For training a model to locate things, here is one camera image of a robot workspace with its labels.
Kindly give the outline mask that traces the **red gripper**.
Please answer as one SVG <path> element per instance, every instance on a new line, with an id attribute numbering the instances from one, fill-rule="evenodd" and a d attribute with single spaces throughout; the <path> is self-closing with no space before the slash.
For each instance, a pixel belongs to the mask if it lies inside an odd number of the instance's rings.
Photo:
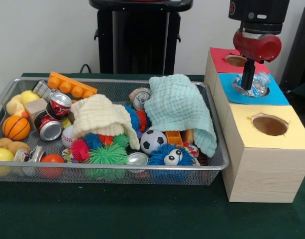
<path id="1" fill-rule="evenodd" d="M 244 90 L 250 90 L 252 87 L 255 61 L 271 62 L 279 56 L 282 48 L 281 40 L 277 35 L 249 33 L 241 29 L 235 33 L 233 44 L 235 49 L 248 58 L 241 80 L 241 87 Z"/>

